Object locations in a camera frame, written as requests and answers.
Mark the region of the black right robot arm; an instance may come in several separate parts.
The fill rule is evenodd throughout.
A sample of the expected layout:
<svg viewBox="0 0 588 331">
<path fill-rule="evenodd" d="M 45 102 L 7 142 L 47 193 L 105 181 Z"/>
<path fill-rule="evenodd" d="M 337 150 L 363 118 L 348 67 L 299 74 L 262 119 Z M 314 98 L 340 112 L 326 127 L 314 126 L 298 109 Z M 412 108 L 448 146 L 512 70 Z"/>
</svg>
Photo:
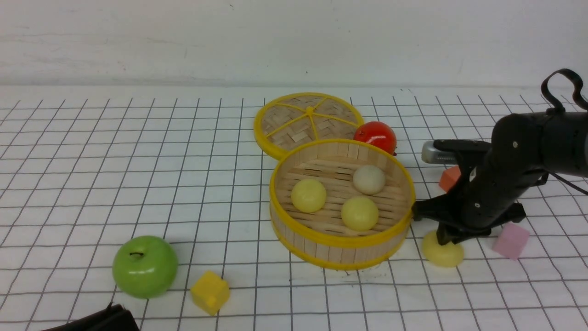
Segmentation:
<svg viewBox="0 0 588 331">
<path fill-rule="evenodd" d="M 541 92 L 551 107 L 544 112 L 503 117 L 494 126 L 489 142 L 433 140 L 424 144 L 425 163 L 456 164 L 460 170 L 447 193 L 412 206 L 415 221 L 438 223 L 440 245 L 487 237 L 493 228 L 521 222 L 526 212 L 517 199 L 529 188 L 544 185 L 549 176 L 587 176 L 583 81 L 571 69 L 557 73 L 573 84 L 572 98 L 582 112 L 567 112 L 545 79 Z"/>
</svg>

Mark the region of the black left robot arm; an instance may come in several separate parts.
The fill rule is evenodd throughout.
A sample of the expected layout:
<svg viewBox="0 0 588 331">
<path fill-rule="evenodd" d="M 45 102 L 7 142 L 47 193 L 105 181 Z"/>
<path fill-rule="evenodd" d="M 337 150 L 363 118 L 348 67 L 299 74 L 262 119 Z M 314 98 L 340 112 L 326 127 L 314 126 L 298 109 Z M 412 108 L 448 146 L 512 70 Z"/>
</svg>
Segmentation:
<svg viewBox="0 0 588 331">
<path fill-rule="evenodd" d="M 138 331 L 131 311 L 120 304 L 109 303 L 99 312 L 50 328 L 50 331 Z"/>
</svg>

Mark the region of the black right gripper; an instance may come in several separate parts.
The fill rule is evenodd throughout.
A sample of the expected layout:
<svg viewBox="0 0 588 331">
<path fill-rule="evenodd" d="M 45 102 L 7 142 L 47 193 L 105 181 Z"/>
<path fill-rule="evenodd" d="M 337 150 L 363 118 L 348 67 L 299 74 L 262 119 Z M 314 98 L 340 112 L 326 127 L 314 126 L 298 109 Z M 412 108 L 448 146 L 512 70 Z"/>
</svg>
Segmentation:
<svg viewBox="0 0 588 331">
<path fill-rule="evenodd" d="M 438 222 L 439 245 L 487 237 L 495 226 L 525 218 L 523 207 L 512 206 L 529 188 L 546 181 L 547 172 L 541 168 L 508 168 L 495 160 L 494 152 L 487 152 L 471 171 L 460 175 L 453 193 L 416 201 L 413 219 Z"/>
</svg>

